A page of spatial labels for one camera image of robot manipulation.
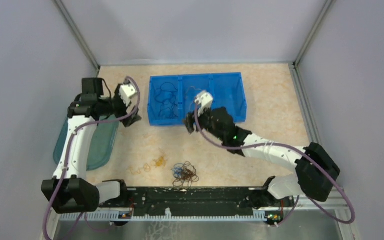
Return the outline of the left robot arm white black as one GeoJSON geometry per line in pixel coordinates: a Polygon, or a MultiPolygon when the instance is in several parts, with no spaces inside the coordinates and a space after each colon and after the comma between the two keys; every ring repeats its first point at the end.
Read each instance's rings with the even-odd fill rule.
{"type": "Polygon", "coordinates": [[[129,203],[130,193],[123,180],[98,185],[87,181],[87,162],[97,127],[110,123],[129,127],[142,119],[138,115],[141,92],[132,77],[125,77],[109,97],[104,97],[106,85],[103,78],[82,79],[82,92],[68,107],[67,135],[59,164],[52,178],[41,184],[47,208],[57,214],[94,212],[110,200],[118,207],[129,203]]]}

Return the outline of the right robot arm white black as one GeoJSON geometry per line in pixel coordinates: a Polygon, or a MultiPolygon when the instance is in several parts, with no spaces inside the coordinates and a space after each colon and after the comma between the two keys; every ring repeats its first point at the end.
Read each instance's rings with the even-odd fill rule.
{"type": "Polygon", "coordinates": [[[341,170],[318,143],[294,147],[259,137],[234,123],[225,107],[206,109],[199,116],[189,112],[183,119],[189,133],[206,131],[221,141],[219,148],[247,158],[262,159],[290,170],[287,176],[272,176],[263,185],[261,199],[275,206],[289,196],[306,195],[326,202],[341,170]]]}

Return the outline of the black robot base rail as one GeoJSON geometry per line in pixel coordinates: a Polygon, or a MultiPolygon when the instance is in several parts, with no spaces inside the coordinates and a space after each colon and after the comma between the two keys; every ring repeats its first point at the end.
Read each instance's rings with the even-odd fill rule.
{"type": "Polygon", "coordinates": [[[131,187],[87,214],[90,221],[282,222],[290,210],[317,210],[305,195],[270,200],[261,187],[131,187]]]}

